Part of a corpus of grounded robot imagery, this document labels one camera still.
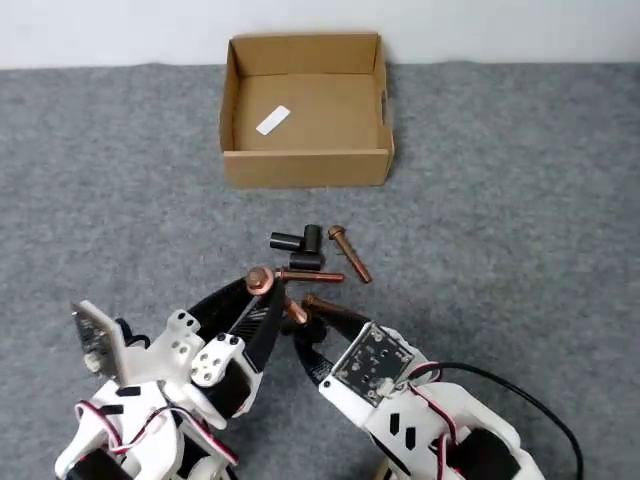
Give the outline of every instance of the bolt head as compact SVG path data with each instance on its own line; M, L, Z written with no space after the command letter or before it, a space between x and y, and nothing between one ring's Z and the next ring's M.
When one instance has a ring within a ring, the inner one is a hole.
M334 225L333 227L329 227L328 234L329 239L333 240L337 235L344 233L344 227L341 225Z
M247 273L245 277L245 282L249 288L260 288L264 286L268 279L269 276L267 272L264 271L264 268L256 267L249 270L249 273Z

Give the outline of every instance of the copper screw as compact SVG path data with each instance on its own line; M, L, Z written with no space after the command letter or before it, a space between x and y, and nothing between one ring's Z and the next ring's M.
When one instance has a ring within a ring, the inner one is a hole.
M251 295L264 295L273 286L273 272L265 267L253 267L244 277Z
M324 310L329 310L331 312L346 312L348 311L346 308L342 308L340 305L336 305L335 303L327 302L326 300L322 300L320 297L314 295L313 293L307 293L302 300L302 307L317 307L322 308Z
M353 268L358 273L360 280L362 280L364 283L371 283L372 278L369 274L369 270L367 270L367 267L364 266L364 263L362 263L362 260L360 260L360 258L356 254L355 250L349 243L349 240L347 240L347 237L344 235L344 232L344 227L340 225L334 225L333 227L329 228L329 238L336 241L336 243L340 247L340 250L342 250L342 252L346 255L347 259L351 262L351 265L353 265Z
M307 323L309 317L307 316L307 312L298 305L296 302L291 300L289 297L285 297L284 299L284 308L287 310L287 315L298 325L304 325Z
M287 268L278 268L275 271L276 278L283 281L297 282L322 282L322 283L340 283L344 281L342 273L313 272L309 270L289 270Z

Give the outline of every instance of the open cardboard box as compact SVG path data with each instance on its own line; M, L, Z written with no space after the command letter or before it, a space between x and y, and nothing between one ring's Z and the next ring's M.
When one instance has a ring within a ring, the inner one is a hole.
M235 187L381 185L393 159L376 33L250 35L229 42L220 146ZM279 105L291 114L256 127Z

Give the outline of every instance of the white wire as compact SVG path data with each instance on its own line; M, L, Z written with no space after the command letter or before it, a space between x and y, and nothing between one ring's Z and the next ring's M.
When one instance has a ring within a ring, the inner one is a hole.
M178 413L179 415L181 415L183 418L185 418L186 420L189 421L189 423L196 429L196 431L200 434L200 436L202 437L202 439L207 443L207 445L209 445L211 448L213 448L216 452L218 452L220 455L222 455L229 463L231 463L233 466L237 466L238 465L238 458L231 453L230 451L227 450L227 448L222 445L220 442L218 442L218 440L216 440L209 432L207 432L202 425L200 424L200 422L198 422L193 415L191 415L189 412L187 412L186 410L183 410L182 408L178 408L178 407L168 407L162 410L161 413L157 414L157 417L160 417L160 415L163 415L165 412L169 412L169 411L173 411ZM143 427L143 431L140 434L140 436L138 438L135 438L133 441L131 441L130 443L127 444L123 444L120 445L119 448L116 449L111 449L111 451L113 453L116 454L122 454L122 453L126 453L128 450L130 450L131 448L135 447L137 444L139 444L142 439L147 435L148 433L148 429L151 426L151 423L149 423L148 425L145 425L145 427Z
M102 412L100 412L98 408L96 408L94 405L84 400L78 402L75 405L75 412L76 412L76 417L78 418L78 421L80 421L80 418L82 417L82 415L86 415L87 413L89 413L102 424L103 429L107 434L107 438L108 438L107 445L109 447L109 450L112 453L115 453L116 455L124 454L130 449L132 449L133 447L135 447L136 445L138 445L142 441L142 439L144 439L144 437L147 435L149 427L151 426L151 423L153 423L157 417L160 417L162 414L169 411L177 412L183 418L187 419L189 423L200 434L202 439L207 443L207 445L209 445L213 450L215 450L220 455L222 455L222 457L224 457L233 466L238 465L238 458L231 451L229 451L222 443L216 440L208 431L206 431L204 427L200 424L200 422L198 422L191 413L189 413L187 410L184 410L180 407L165 407L164 409L162 409L160 413L157 413L157 411L152 412L149 415L149 417L147 417L147 420L145 421L145 423L149 422L149 418L155 415L155 417L151 419L149 424L144 425L144 427L142 427L142 430L140 430L140 432L136 434L136 437L134 437L134 439L131 442L122 443L122 438L120 437L120 434L118 433L115 426L106 418L106 416L102 414Z
M76 405L74 406L74 411L76 414L76 418L78 419L78 422L80 422L80 419L82 418L83 415L86 415L88 413L102 424L102 427L105 433L107 434L107 438L109 440L108 442L109 449L120 446L120 444L122 443L122 439L120 438L120 434L118 433L118 430L113 425L113 423L111 423L107 419L107 417L104 416L102 412L100 412L100 410L98 410L97 407L95 407L89 402L82 400L76 403Z

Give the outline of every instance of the black cable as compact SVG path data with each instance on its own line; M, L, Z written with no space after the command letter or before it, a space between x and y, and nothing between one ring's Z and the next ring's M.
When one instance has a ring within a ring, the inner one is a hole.
M234 472L231 467L227 467L225 470L227 471L227 475L229 476L230 480L238 480L236 472Z
M144 348L147 349L151 345L151 340L146 335L131 335L125 341L125 346L129 347L137 342L144 342Z
M580 443L578 443L578 439L576 438L574 433L562 420L560 420L560 418L555 413L553 413L549 408L547 408L540 400L533 397L531 394L525 392L517 385L514 385L513 383L509 382L508 380L505 380L502 377L499 377L498 375L495 375L486 370L482 370L481 368L474 367L473 365L468 365L466 363L459 363L459 362L440 362L440 363L432 363L432 364L417 367L411 373L411 375L409 375L409 380L415 380L416 378L424 375L425 373L428 373L434 370L445 370L445 369L464 370L467 372L475 373L476 375L487 378L489 380L492 380L498 385L501 385L507 390L511 390L513 393L524 398L527 402L529 402L531 405L533 405L542 413L544 413L547 417L549 417L549 419L553 423L555 423L560 428L560 430L562 430L562 432L569 439L569 442L571 442L571 447L573 448L573 452L575 453L576 463L577 463L576 478L578 480L582 480L584 478L584 458L582 456L582 449L580 448Z

